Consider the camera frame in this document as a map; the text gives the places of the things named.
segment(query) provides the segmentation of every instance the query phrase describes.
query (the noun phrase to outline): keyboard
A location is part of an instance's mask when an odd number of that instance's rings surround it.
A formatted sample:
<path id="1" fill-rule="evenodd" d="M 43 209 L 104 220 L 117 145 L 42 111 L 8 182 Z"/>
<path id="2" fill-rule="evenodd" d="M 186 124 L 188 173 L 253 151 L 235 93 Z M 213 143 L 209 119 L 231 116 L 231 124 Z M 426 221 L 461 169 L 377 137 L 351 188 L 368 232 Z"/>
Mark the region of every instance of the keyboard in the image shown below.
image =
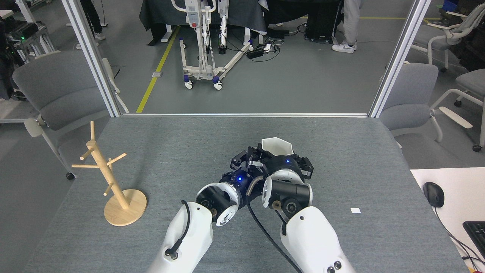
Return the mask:
<path id="1" fill-rule="evenodd" d="M 483 257 L 485 257 L 485 221 L 463 222 L 463 227 L 467 231 L 470 239 L 478 248 Z"/>

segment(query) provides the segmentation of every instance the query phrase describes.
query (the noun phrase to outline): round wooden base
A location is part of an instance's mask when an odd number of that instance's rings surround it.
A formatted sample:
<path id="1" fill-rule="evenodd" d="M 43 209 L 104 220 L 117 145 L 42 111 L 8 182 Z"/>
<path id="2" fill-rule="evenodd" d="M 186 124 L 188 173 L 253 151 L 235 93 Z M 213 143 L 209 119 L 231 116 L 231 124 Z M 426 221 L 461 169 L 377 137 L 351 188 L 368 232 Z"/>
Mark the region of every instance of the round wooden base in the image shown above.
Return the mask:
<path id="1" fill-rule="evenodd" d="M 129 225 L 138 220 L 146 209 L 146 196 L 137 189 L 126 189 L 123 191 L 126 201 L 129 204 L 127 209 L 123 209 L 116 196 L 109 199 L 104 206 L 104 217 L 115 226 Z"/>

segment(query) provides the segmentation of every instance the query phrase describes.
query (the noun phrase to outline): gray pants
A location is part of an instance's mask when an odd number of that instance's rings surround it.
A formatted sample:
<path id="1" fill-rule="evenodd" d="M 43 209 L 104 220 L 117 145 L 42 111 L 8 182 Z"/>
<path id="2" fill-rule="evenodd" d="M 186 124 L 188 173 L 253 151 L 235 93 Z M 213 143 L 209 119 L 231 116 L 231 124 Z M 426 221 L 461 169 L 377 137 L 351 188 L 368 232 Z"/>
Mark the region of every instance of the gray pants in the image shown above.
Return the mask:
<path id="1" fill-rule="evenodd" d="M 345 40 L 351 45 L 357 41 L 361 5 L 362 0 L 344 0 L 343 3 L 343 30 Z"/>

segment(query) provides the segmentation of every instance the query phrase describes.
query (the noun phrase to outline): wooden peg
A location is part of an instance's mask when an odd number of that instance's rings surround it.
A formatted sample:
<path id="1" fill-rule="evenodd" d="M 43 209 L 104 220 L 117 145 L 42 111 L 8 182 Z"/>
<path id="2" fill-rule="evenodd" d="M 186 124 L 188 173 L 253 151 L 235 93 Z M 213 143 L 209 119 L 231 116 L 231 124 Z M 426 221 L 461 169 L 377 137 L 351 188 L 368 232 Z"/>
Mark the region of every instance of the wooden peg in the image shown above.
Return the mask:
<path id="1" fill-rule="evenodd" d="M 79 157 L 79 159 L 80 159 L 80 160 L 85 160 L 85 159 L 88 157 L 88 155 L 90 155 L 90 154 L 91 154 L 93 151 L 94 151 L 94 149 L 92 149 L 92 148 L 91 148 L 91 149 L 89 149 L 87 152 L 85 152 L 83 155 L 81 155 L 81 156 Z"/>
<path id="2" fill-rule="evenodd" d="M 116 162 L 116 161 L 120 160 L 121 158 L 123 158 L 123 157 L 125 157 L 125 156 L 126 156 L 126 153 L 122 153 L 122 154 L 120 154 L 119 156 L 115 157 L 113 160 L 109 159 L 109 161 L 108 161 L 108 163 L 107 163 L 107 164 L 108 164 L 108 166 L 109 166 L 109 165 L 111 165 L 111 164 L 113 164 L 114 162 Z"/>
<path id="3" fill-rule="evenodd" d="M 111 187 L 113 187 L 113 183 L 111 183 L 111 184 L 108 185 L 108 188 L 103 193 L 104 196 L 107 196 L 108 195 L 108 192 L 110 192 Z"/>
<path id="4" fill-rule="evenodd" d="M 94 139 L 94 121 L 91 121 L 91 140 L 95 140 Z"/>
<path id="5" fill-rule="evenodd" d="M 86 164 L 72 164 L 71 167 L 73 168 L 98 168 L 98 165 L 86 165 Z"/>

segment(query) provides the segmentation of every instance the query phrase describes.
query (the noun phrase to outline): patient lift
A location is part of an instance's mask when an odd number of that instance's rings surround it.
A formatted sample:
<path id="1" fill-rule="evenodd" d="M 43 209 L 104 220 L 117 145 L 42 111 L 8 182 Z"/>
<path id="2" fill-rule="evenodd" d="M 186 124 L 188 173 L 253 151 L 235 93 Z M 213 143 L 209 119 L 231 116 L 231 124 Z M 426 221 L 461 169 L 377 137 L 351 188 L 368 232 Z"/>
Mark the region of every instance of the patient lift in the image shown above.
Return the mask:
<path id="1" fill-rule="evenodd" d="M 244 42 L 243 47 L 237 54 L 228 62 L 225 67 L 216 67 L 214 60 L 214 50 L 210 43 L 210 30 L 209 25 L 211 22 L 211 13 L 218 8 L 218 13 L 221 16 L 221 32 L 219 34 L 219 53 L 224 54 L 226 52 L 226 40 L 227 40 L 227 16 L 229 9 L 229 0 L 212 0 L 213 7 L 211 8 L 207 0 L 184 0 L 185 8 L 181 8 L 175 4 L 175 0 L 172 0 L 173 6 L 182 12 L 187 13 L 185 18 L 186 22 L 191 28 L 195 30 L 197 35 L 197 44 L 199 46 L 199 66 L 193 67 L 187 65 L 185 58 L 185 44 L 183 39 L 180 38 L 180 51 L 182 54 L 182 69 L 184 72 L 184 83 L 187 89 L 192 89 L 193 82 L 190 77 L 195 77 L 196 80 L 210 80 L 214 84 L 217 90 L 222 89 L 222 78 L 224 78 L 229 70 L 237 63 L 237 61 L 246 53 L 246 51 L 253 50 L 251 46 L 251 40 Z M 212 60 L 212 65 L 209 65 L 209 56 Z"/>

